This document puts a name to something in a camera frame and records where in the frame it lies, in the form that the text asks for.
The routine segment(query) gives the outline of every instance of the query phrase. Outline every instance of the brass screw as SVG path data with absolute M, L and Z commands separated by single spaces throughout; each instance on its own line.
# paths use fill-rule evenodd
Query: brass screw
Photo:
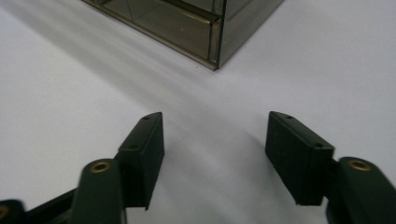
M 110 168 L 110 163 L 107 161 L 99 161 L 91 167 L 91 172 L 102 173 Z
M 3 219 L 4 217 L 7 216 L 9 212 L 9 208 L 6 205 L 0 205 L 0 219 Z
M 360 171 L 371 171 L 371 166 L 364 161 L 352 160 L 348 162 L 349 166 L 354 168 L 355 170 Z

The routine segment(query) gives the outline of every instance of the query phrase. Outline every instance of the white table surface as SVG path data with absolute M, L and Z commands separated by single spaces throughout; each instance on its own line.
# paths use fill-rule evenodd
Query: white table surface
M 75 188 L 156 111 L 163 167 L 129 223 L 327 223 L 266 159 L 271 110 L 396 185 L 394 0 L 287 0 L 217 72 L 78 0 L 1 0 L 0 41 L 0 200 Z

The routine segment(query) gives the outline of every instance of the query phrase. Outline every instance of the transparent box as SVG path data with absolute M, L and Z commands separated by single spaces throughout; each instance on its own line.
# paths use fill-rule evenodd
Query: transparent box
M 283 0 L 82 0 L 219 69 Z

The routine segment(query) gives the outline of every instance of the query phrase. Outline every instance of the white surface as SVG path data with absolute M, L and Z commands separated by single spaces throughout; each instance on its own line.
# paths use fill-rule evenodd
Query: white surface
M 396 2 L 285 1 L 218 72 L 76 1 L 0 1 L 0 200 L 31 209 L 164 115 L 166 154 L 130 223 L 327 223 L 264 154 L 271 110 L 396 184 Z

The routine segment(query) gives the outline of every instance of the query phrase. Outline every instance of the black plastic part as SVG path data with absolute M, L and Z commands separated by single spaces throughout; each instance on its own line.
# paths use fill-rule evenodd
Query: black plastic part
M 297 204 L 321 204 L 332 145 L 292 116 L 271 112 L 265 152 Z
M 163 114 L 158 112 L 139 120 L 116 156 L 127 207 L 149 208 L 163 156 Z
M 353 224 L 346 209 L 341 209 L 331 202 L 327 204 L 326 217 L 329 224 Z
M 68 224 L 126 223 L 119 164 L 106 159 L 82 171 Z
M 29 223 L 66 223 L 76 190 L 72 189 L 27 212 Z
M 374 164 L 345 157 L 335 176 L 353 223 L 396 223 L 396 190 Z
M 17 200 L 6 200 L 0 202 L 0 223 L 1 224 L 22 224 L 25 223 L 26 215 L 23 204 Z

